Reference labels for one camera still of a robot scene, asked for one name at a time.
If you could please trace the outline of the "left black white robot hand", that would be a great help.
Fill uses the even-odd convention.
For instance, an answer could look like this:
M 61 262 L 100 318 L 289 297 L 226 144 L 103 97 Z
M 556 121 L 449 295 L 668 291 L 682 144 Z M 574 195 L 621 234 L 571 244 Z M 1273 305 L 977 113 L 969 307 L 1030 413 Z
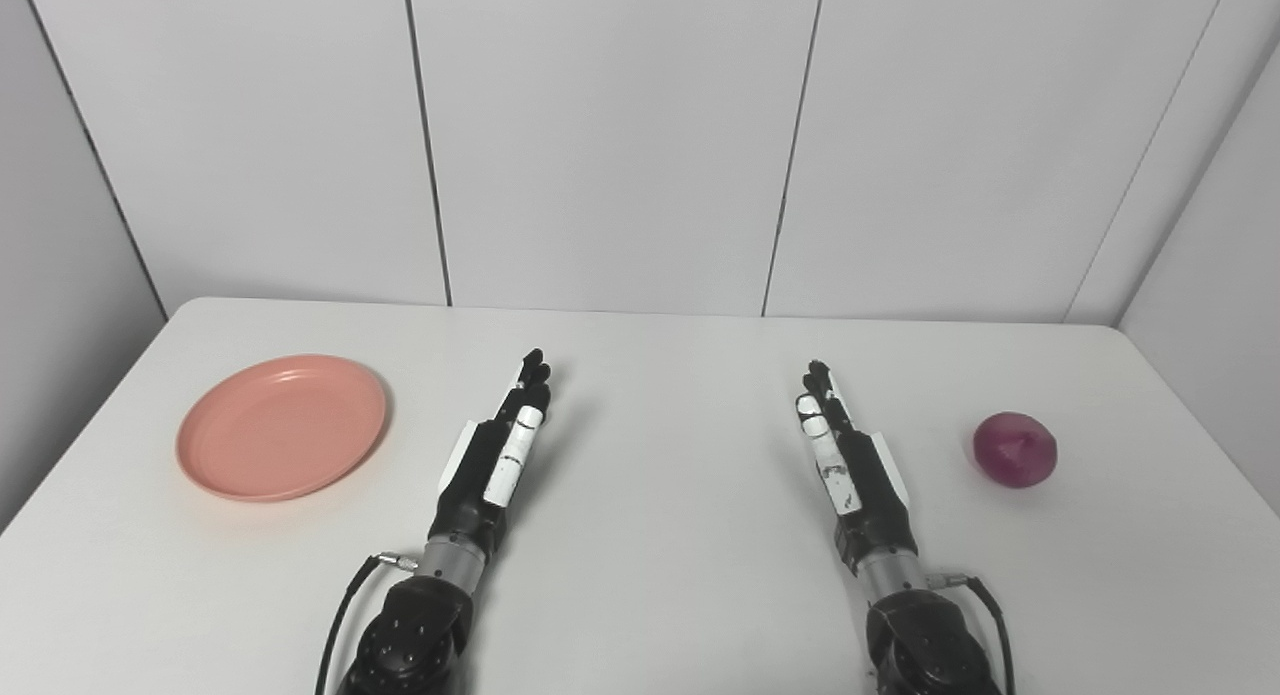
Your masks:
M 507 530 L 506 512 L 550 404 L 550 363 L 543 349 L 522 358 L 494 416 L 476 422 L 436 499 L 428 536 L 475 547 L 489 561 Z

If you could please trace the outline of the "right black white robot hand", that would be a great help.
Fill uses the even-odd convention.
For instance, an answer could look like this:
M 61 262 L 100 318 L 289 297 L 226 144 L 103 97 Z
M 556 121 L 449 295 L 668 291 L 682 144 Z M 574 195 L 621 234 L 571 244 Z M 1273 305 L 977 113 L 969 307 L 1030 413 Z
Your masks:
M 858 572 L 872 557 L 916 555 L 910 498 L 884 436 L 855 426 L 828 363 L 812 361 L 803 387 L 795 412 L 836 513 L 841 562 Z

